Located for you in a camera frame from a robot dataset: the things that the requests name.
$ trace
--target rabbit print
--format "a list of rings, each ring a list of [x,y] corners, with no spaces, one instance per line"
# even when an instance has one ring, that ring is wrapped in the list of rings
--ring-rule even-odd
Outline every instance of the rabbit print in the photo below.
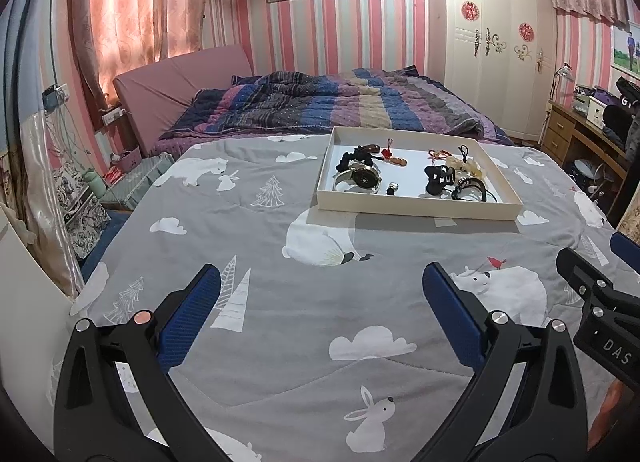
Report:
[[[396,411],[393,397],[387,397],[374,403],[371,392],[363,386],[360,394],[367,407],[344,416],[345,420],[361,420],[356,431],[347,435],[347,445],[354,453],[375,453],[385,448],[385,427],[383,422],[390,419]]]

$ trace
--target watch face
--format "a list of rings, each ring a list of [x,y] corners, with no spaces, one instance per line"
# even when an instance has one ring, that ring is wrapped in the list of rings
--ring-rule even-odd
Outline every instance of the watch face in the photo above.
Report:
[[[378,185],[378,177],[368,169],[356,169],[351,174],[353,181],[364,189],[373,189]]]

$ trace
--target metal bolt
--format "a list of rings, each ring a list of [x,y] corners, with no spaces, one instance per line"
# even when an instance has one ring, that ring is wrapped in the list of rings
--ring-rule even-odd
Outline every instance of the metal bolt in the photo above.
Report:
[[[501,310],[498,310],[491,314],[491,319],[493,320],[494,323],[497,323],[498,325],[504,325],[509,320],[509,316],[507,316]]]
[[[556,332],[564,332],[566,330],[566,326],[559,319],[555,319],[551,322],[551,328]]]
[[[89,325],[91,325],[91,322],[88,319],[81,319],[76,323],[76,330],[78,332],[84,332],[89,328]]]
[[[148,310],[141,310],[133,317],[133,321],[135,321],[137,325],[149,323],[151,321],[151,312]]]

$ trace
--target blue gripper pad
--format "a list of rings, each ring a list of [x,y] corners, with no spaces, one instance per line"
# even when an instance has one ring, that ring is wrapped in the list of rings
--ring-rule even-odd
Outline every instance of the blue gripper pad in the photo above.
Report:
[[[484,365],[482,331],[457,295],[459,289],[440,264],[424,268],[422,291],[460,363],[477,372]]]
[[[609,242],[611,252],[640,274],[640,247],[620,232],[613,233]]]
[[[166,374],[182,364],[220,295],[220,272],[210,266],[191,288],[160,333],[158,363]]]

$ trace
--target red circular sticker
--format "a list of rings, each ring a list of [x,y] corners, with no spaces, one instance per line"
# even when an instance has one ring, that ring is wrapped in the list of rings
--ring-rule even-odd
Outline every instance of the red circular sticker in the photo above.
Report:
[[[524,41],[531,42],[535,38],[536,33],[533,32],[533,28],[532,26],[529,25],[529,23],[521,23],[519,31],[520,31],[520,37]]]
[[[474,2],[465,2],[462,4],[462,16],[468,22],[474,22],[480,17],[480,9]]]

